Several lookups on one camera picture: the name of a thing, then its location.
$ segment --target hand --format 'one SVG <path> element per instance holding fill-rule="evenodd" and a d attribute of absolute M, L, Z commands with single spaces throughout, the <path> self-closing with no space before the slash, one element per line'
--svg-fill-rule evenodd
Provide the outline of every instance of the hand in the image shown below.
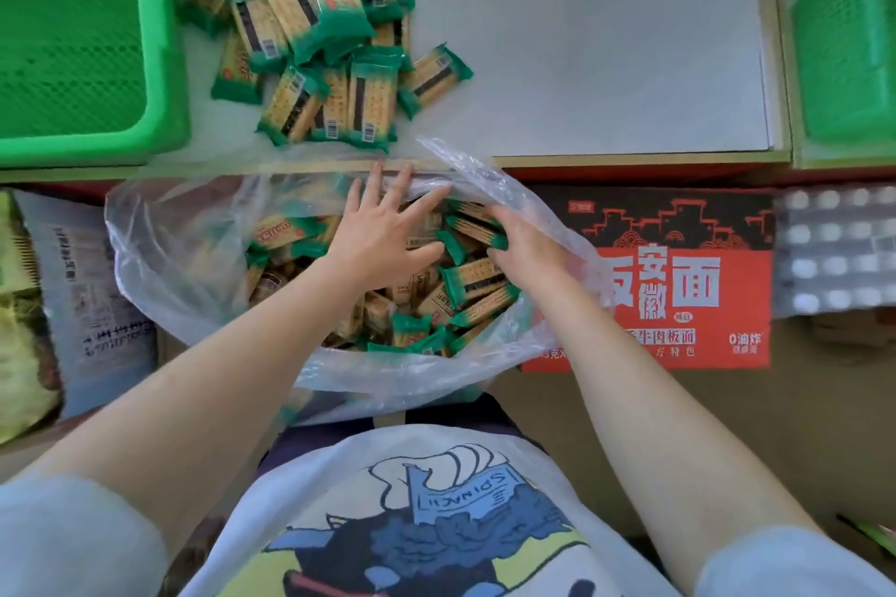
<path fill-rule="evenodd" d="M 510 246 L 507 250 L 488 249 L 491 257 L 511 280 L 530 295 L 566 275 L 566 249 L 507 206 L 491 206 L 488 212 L 504 226 Z"/>
<path fill-rule="evenodd" d="M 382 201 L 382 163 L 376 162 L 371 169 L 364 195 L 361 195 L 361 180 L 351 185 L 345 214 L 325 259 L 338 264 L 342 274 L 357 280 L 363 291 L 400 283 L 436 262 L 444 252 L 441 241 L 416 250 L 405 249 L 409 232 L 451 190 L 450 185 L 433 189 L 399 213 L 401 199 L 408 191 L 413 174 L 413 166 L 402 168 Z"/>

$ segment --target shirt sleeve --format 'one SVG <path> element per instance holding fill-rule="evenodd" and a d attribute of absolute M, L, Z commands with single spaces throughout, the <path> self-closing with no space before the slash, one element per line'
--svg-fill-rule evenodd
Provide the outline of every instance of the shirt sleeve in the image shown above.
<path fill-rule="evenodd" d="M 159 531 L 93 481 L 0 486 L 0 595 L 151 597 L 168 568 Z"/>
<path fill-rule="evenodd" d="M 896 597 L 896 584 L 826 536 L 796 526 L 763 529 L 710 557 L 697 597 Z"/>

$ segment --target pile of biscuit packets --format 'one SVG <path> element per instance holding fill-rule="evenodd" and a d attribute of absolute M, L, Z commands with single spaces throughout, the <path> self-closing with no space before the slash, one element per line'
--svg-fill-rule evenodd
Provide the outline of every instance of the pile of biscuit packets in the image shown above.
<path fill-rule="evenodd" d="M 185 0 L 181 16 L 227 35 L 214 99 L 263 103 L 257 130 L 275 146 L 347 142 L 389 150 L 395 105 L 408 118 L 473 76 L 442 44 L 413 61 L 415 0 Z"/>
<path fill-rule="evenodd" d="M 320 185 L 302 187 L 296 198 L 280 199 L 279 210 L 255 227 L 246 254 L 249 306 L 273 295 L 326 255 L 342 217 L 290 216 L 290 202 L 337 192 L 351 180 L 334 173 Z M 412 233 L 406 248 L 433 241 L 445 246 L 442 262 L 406 282 L 365 293 L 324 341 L 324 347 L 356 352 L 435 354 L 450 357 L 470 344 L 519 297 L 520 291 L 486 254 L 506 250 L 500 223 L 479 204 L 446 200 Z"/>

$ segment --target red cardboard box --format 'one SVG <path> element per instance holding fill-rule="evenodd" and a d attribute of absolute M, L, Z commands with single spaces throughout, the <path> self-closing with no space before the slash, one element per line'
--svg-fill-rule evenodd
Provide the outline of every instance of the red cardboard box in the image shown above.
<path fill-rule="evenodd" d="M 616 320 L 665 368 L 769 365 L 768 191 L 534 185 L 613 269 Z M 523 371 L 569 370 L 563 350 Z"/>

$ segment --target white t-shirt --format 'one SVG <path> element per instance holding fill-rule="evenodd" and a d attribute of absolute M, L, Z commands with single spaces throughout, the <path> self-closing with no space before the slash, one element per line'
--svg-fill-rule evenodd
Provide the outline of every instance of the white t-shirt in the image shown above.
<path fill-rule="evenodd" d="M 78 479 L 0 487 L 0 595 L 151 597 L 159 533 Z M 183 597 L 677 597 L 518 437 L 433 425 L 373 430 L 300 456 L 246 491 Z M 700 597 L 896 596 L 823 536 L 773 528 L 712 557 Z"/>

